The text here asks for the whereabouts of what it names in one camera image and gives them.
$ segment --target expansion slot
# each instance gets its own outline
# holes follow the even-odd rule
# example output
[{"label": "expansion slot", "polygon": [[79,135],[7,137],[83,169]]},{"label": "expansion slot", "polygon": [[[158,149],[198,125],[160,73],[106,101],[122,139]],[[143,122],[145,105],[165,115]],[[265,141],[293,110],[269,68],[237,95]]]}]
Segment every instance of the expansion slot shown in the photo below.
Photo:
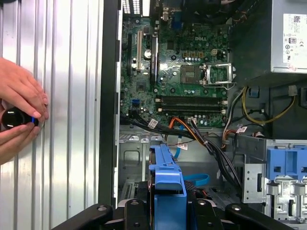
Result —
[{"label": "expansion slot", "polygon": [[139,30],[137,35],[137,55],[136,55],[136,61],[137,66],[136,70],[141,71],[141,63],[142,63],[142,38],[143,38],[143,31]]},{"label": "expansion slot", "polygon": [[152,60],[150,64],[150,84],[155,85],[158,78],[158,36],[154,35],[152,39]]},{"label": "expansion slot", "polygon": [[132,34],[128,34],[128,47],[127,47],[127,76],[131,76],[132,64]]}]

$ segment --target black knob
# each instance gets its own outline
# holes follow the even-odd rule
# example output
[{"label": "black knob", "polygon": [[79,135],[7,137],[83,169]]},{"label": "black knob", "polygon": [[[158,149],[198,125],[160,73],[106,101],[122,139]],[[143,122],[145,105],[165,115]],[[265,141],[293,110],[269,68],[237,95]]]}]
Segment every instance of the black knob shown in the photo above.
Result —
[{"label": "black knob", "polygon": [[35,126],[38,126],[38,120],[36,118],[29,116],[24,111],[21,111],[16,107],[6,110],[2,115],[2,124],[6,129],[25,125],[29,122],[32,122]]}]

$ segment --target fingernail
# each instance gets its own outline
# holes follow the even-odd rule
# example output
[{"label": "fingernail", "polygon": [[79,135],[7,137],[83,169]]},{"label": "fingernail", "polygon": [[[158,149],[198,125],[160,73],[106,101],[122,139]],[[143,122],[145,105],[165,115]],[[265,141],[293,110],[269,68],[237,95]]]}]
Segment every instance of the fingernail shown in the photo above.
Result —
[{"label": "fingernail", "polygon": [[33,117],[40,118],[42,115],[39,112],[34,112]]},{"label": "fingernail", "polygon": [[35,127],[34,130],[33,130],[33,133],[35,135],[39,134],[39,131],[40,131],[40,128],[39,127]]},{"label": "fingernail", "polygon": [[45,116],[45,119],[48,119],[48,118],[49,118],[49,113],[48,113],[48,112],[45,112],[45,113],[44,113],[44,116]]}]

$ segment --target ram slot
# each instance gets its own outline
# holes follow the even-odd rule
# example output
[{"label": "ram slot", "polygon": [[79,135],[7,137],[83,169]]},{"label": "ram slot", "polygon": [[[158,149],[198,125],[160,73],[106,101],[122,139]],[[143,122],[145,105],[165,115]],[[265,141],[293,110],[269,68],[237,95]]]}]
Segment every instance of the ram slot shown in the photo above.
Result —
[{"label": "ram slot", "polygon": [[171,105],[161,104],[158,106],[159,112],[210,112],[211,114],[220,114],[223,109],[219,106],[195,106],[195,105]]},{"label": "ram slot", "polygon": [[156,99],[156,102],[162,104],[200,104],[200,105],[221,105],[221,98],[210,98],[210,97],[184,97],[184,96],[160,96]]},{"label": "ram slot", "polygon": [[141,67],[142,67],[142,38],[143,38],[143,31],[139,30],[138,36],[137,36],[137,55],[136,55],[136,61],[137,61],[136,70],[137,71],[141,71]]}]

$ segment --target motherboard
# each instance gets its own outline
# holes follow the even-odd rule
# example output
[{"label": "motherboard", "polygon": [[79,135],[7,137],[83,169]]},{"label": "motherboard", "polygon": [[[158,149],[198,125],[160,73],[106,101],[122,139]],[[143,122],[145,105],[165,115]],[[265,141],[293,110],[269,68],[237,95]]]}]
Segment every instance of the motherboard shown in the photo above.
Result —
[{"label": "motherboard", "polygon": [[229,71],[224,27],[146,18],[123,22],[120,111],[168,125],[173,116],[224,127]]}]

